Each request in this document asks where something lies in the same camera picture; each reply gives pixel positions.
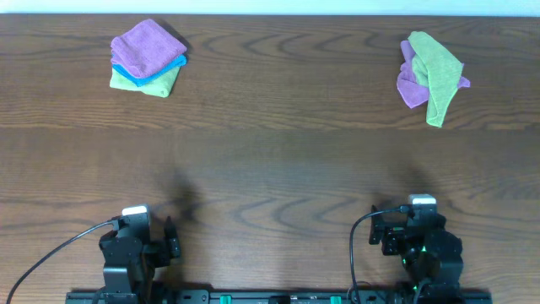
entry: wooden table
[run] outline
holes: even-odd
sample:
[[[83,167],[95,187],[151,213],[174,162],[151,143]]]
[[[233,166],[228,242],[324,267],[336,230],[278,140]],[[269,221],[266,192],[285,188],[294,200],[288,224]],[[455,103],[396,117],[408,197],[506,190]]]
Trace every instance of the wooden table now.
[[[167,99],[109,88],[111,39],[149,16],[0,17],[0,300],[132,204],[178,225],[186,263],[158,274],[169,284],[347,289],[352,223],[432,193],[463,240],[462,285],[539,301],[540,19],[154,17],[189,47]],[[472,82],[442,129],[396,90],[413,30]],[[44,263],[13,303],[101,287],[105,232]],[[406,279],[368,233],[359,280]]]

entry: black cable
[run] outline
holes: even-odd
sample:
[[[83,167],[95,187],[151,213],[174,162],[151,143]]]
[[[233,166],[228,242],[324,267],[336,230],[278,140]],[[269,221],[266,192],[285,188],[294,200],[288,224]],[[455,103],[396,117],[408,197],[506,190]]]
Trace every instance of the black cable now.
[[[431,280],[429,278],[425,278],[423,279],[422,281],[420,281],[420,283],[418,283],[418,288],[416,289],[416,292],[414,293],[414,299],[413,299],[413,304],[417,304],[418,301],[419,301],[419,297],[420,297],[420,293],[422,292],[422,289],[424,288],[424,286],[426,284],[428,284],[429,282],[431,282]]]
[[[353,278],[353,287],[354,287],[354,294],[356,295],[356,303],[360,304],[360,293],[358,291],[358,284],[356,283],[356,276],[354,275],[354,255],[353,255],[353,241],[354,241],[354,231],[356,230],[356,227],[360,225],[362,220],[369,219],[371,216],[379,215],[379,214],[385,214],[385,213],[391,213],[391,212],[402,212],[400,208],[395,209],[387,209],[387,210],[380,210],[376,212],[371,212],[369,214],[366,214],[359,218],[353,225],[353,228],[351,228],[350,237],[348,239],[348,251],[351,258],[351,277]]]
[[[357,283],[358,283],[358,284],[361,284],[361,285],[362,285],[362,284],[366,284],[366,285],[368,285],[368,286],[371,287],[371,288],[375,288],[375,287],[373,286],[373,284],[371,284],[371,283],[368,282],[368,281],[358,281]],[[348,288],[348,290],[347,290],[347,297],[345,298],[345,301],[348,301],[348,294],[351,292],[352,289],[353,289],[353,285],[351,285],[351,286]],[[373,292],[375,292],[375,294],[378,295],[383,301],[386,301],[386,297],[383,296],[378,290],[373,290]]]
[[[11,303],[11,299],[14,297],[14,294],[15,294],[15,291],[17,290],[17,287],[19,287],[19,285],[23,282],[24,279],[26,279],[26,277],[32,272],[34,271],[36,268],[38,268],[41,264],[43,264],[43,262],[45,262],[48,258],[50,258],[53,254],[57,253],[60,249],[64,248],[65,246],[71,244],[72,242],[74,241],[77,241],[79,238],[83,237],[83,236],[86,236],[87,234],[89,234],[90,232],[100,228],[100,227],[103,227],[104,225],[112,225],[112,221],[110,220],[107,220],[106,222],[103,222],[101,224],[98,224],[98,225],[95,225],[94,227],[88,229],[87,231],[85,232],[82,232],[80,233],[79,235],[77,236],[74,236],[72,237],[71,239],[65,241],[62,245],[54,248],[51,252],[47,253],[47,255],[45,255],[45,257],[43,257],[41,260],[39,260],[36,264],[34,264],[34,266],[30,267],[30,269],[28,269],[20,278],[19,280],[17,280],[17,283],[15,283],[15,285],[11,288],[11,291],[9,292],[9,296],[8,296],[8,299],[6,300],[6,304],[10,304]]]

